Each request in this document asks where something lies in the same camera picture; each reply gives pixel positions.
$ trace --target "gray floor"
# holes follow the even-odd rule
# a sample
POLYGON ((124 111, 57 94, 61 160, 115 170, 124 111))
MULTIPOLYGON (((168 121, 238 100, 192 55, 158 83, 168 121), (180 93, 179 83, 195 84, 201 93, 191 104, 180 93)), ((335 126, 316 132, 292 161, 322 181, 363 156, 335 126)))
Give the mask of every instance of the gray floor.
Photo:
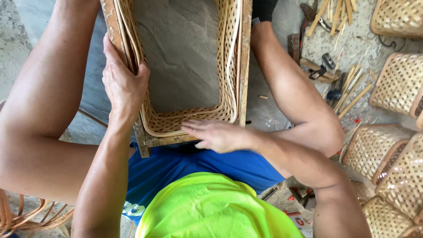
MULTIPOLYGON (((53 8, 54 0, 1 0, 0 5, 0 100, 6 99, 14 78, 32 46, 40 39, 53 8)), ((337 58, 340 51, 343 56, 340 69, 347 71, 350 64, 360 62, 366 70, 379 73, 392 49, 379 48, 380 43, 369 30, 371 13, 376 0, 359 1, 359 11, 354 13, 354 24, 345 29, 334 49, 335 37, 323 32, 319 27, 315 33, 305 39, 304 56, 320 62, 321 55, 329 52, 337 58), (363 42, 356 36, 366 37, 363 42)), ((297 33, 302 20, 300 1, 279 1, 273 20, 273 28, 281 44, 286 48, 289 34, 297 33)), ((217 102, 216 82, 216 24, 217 11, 213 0, 143 0, 136 1, 137 24, 149 59, 151 68, 151 98, 155 109, 167 112, 197 106, 210 106, 217 102)), ((105 57, 102 52, 102 37, 106 32, 103 15, 97 16, 96 26, 91 40, 85 75, 84 92, 81 108, 107 123, 110 102, 102 84, 102 70, 105 57)), ((422 41, 407 40, 402 52, 421 53, 422 41)), ((367 78, 359 87, 362 89, 374 80, 367 78)), ((319 91, 329 84, 315 83, 319 91)), ((346 130, 355 126, 354 120, 361 118, 366 123, 399 123, 406 116, 368 105, 367 93, 341 123, 346 130)), ((253 55, 250 60, 248 87, 247 120, 261 130, 279 130, 286 125, 286 118, 277 108, 263 75, 253 55), (269 96, 268 100, 259 95, 269 96)), ((74 142, 99 144, 105 129, 81 114, 77 114, 69 132, 74 142)), ((364 182, 372 188, 368 180, 351 168, 339 164, 353 181, 364 182)), ((286 194, 276 193, 269 202, 281 210, 298 211, 298 204, 286 201, 286 194)), ((128 232, 130 224, 123 220, 122 230, 128 232)), ((60 232, 38 233, 36 237, 63 237, 60 232)))

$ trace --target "woven bamboo basket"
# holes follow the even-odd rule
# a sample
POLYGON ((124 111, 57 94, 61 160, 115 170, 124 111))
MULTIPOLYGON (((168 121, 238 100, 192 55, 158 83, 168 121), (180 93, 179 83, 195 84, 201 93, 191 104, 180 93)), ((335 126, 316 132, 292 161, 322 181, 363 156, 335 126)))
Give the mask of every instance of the woven bamboo basket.
POLYGON ((379 35, 423 37, 423 0, 378 0, 370 28, 379 35))
POLYGON ((342 162, 377 185, 413 134, 400 125, 363 125, 354 134, 342 162))
POLYGON ((414 135, 375 193, 421 224, 423 219, 423 134, 414 135))
MULTIPOLYGON (((106 22, 109 13, 108 2, 102 0, 106 22)), ((217 80, 219 84, 219 102, 214 107, 192 108, 169 113, 156 113, 151 105, 150 92, 140 110, 145 130, 156 137, 168 137, 185 134, 181 123, 185 120, 220 120, 234 123, 239 108, 240 50, 242 25, 242 0, 218 0, 219 12, 217 33, 217 80)), ((121 55, 128 68, 136 73, 141 62, 147 62, 134 18, 133 0, 113 0, 116 8, 119 34, 125 55, 121 55)), ((113 42, 113 28, 108 26, 113 42)))
POLYGON ((374 196, 363 207, 373 238, 404 238, 418 234, 419 226, 379 196, 374 196))
POLYGON ((390 55, 370 96, 370 105, 417 118, 416 127, 423 129, 422 66, 423 55, 390 55))
POLYGON ((20 194, 19 212, 18 214, 13 214, 10 211, 9 202, 5 192, 0 189, 0 237, 5 238, 11 236, 16 229, 29 231, 30 237, 36 231, 48 230, 60 226, 72 217, 74 213, 73 208, 60 215, 67 207, 67 204, 62 206, 58 212, 54 211, 54 205, 55 202, 40 199, 40 205, 38 208, 24 214, 24 195, 20 194), (32 219, 44 211, 46 211, 46 214, 40 222, 32 221, 32 219))

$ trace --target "black cord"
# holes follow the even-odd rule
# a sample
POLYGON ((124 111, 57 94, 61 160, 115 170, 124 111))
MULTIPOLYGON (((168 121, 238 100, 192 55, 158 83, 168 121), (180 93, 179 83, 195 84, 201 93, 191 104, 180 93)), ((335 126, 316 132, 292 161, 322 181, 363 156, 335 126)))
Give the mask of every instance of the black cord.
POLYGON ((385 47, 394 47, 394 51, 395 52, 399 52, 399 51, 401 51, 402 50, 402 48, 404 48, 404 46, 405 46, 405 41, 406 41, 406 39, 405 38, 403 38, 404 39, 404 44, 402 45, 402 47, 399 49, 399 50, 395 50, 395 48, 397 47, 397 44, 396 44, 396 42, 391 42, 391 44, 390 45, 387 45, 387 44, 385 44, 383 41, 382 41, 382 39, 380 38, 380 35, 378 35, 378 37, 379 37, 379 41, 380 41, 380 43, 383 45, 383 46, 385 46, 385 47))

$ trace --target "person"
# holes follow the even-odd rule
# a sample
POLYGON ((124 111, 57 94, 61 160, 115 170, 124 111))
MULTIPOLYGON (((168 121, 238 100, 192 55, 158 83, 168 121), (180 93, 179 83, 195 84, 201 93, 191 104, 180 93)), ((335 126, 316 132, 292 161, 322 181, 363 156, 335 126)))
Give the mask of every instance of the person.
POLYGON ((136 237, 302 237, 256 198, 295 176, 316 194, 314 237, 371 237, 348 177, 327 159, 343 143, 339 120, 272 31, 276 2, 254 0, 251 48, 295 127, 264 133, 189 121, 182 129, 203 150, 155 147, 142 159, 128 144, 150 71, 142 64, 131 74, 107 35, 105 136, 99 146, 58 140, 80 104, 99 1, 56 0, 0 113, 0 187, 75 204, 73 237, 118 237, 121 214, 139 224, 136 237))

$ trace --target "finished basket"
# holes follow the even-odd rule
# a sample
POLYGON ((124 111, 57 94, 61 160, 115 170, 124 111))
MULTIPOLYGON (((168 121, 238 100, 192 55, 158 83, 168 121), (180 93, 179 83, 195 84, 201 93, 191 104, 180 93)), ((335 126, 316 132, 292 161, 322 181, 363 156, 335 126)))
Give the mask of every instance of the finished basket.
POLYGON ((363 125, 354 134, 342 162, 377 185, 413 134, 400 125, 363 125))
POLYGON ((419 233, 419 226, 379 196, 364 205, 363 213, 373 238, 405 238, 419 233))
MULTIPOLYGON (((220 120, 234 123, 239 108, 240 50, 242 24, 242 0, 218 0, 219 12, 217 33, 217 80, 219 84, 219 102, 214 107, 192 108, 169 113, 157 113, 151 105, 150 92, 140 110, 142 124, 147 133, 156 137, 168 137, 185 134, 181 123, 185 120, 220 120)), ((133 0, 102 0, 102 7, 112 43, 122 46, 132 73, 138 71, 141 62, 147 62, 134 18, 133 0), (119 32, 109 26, 113 19, 110 11, 116 9, 116 21, 119 32), (122 42, 113 42, 113 34, 120 34, 122 42)))
POLYGON ((394 53, 386 60, 369 103, 417 118, 423 129, 423 55, 394 53))
POLYGON ((423 0, 378 0, 370 28, 379 35, 423 37, 423 0))
POLYGON ((412 219, 423 219, 423 133, 414 135, 375 193, 412 219))

